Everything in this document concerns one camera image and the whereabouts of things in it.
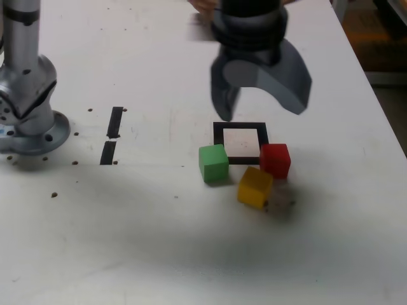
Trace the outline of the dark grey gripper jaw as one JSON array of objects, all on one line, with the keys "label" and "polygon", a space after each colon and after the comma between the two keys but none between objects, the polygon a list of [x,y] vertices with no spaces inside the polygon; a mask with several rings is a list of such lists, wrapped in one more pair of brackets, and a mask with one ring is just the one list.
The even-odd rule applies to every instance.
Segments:
[{"label": "dark grey gripper jaw", "polygon": [[234,87],[223,76],[229,58],[222,52],[215,58],[210,68],[210,92],[212,104],[219,117],[226,122],[233,119],[240,88]]}]

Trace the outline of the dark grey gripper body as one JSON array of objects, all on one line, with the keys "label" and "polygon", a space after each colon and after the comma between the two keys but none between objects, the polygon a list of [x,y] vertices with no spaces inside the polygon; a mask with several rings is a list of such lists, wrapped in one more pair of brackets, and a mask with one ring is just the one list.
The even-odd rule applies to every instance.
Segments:
[{"label": "dark grey gripper body", "polygon": [[253,63],[255,65],[276,65],[281,59],[280,45],[264,50],[240,50],[227,44],[220,44],[219,56],[227,64],[236,61]]}]

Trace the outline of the person's hand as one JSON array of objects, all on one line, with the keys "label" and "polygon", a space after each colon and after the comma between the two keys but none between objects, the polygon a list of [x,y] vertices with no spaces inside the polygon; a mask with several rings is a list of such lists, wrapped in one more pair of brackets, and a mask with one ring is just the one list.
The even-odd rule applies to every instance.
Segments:
[{"label": "person's hand", "polygon": [[217,7],[218,0],[188,0],[188,2],[203,15],[210,15]]}]

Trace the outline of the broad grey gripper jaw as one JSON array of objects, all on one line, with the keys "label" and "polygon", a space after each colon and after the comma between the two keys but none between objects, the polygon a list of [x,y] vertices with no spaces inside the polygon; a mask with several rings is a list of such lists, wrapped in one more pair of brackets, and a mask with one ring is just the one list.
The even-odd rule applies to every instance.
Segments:
[{"label": "broad grey gripper jaw", "polygon": [[258,88],[269,93],[287,111],[300,115],[308,106],[312,78],[297,49],[286,39],[279,45],[276,64],[234,59],[223,69],[226,81],[237,88]]}]

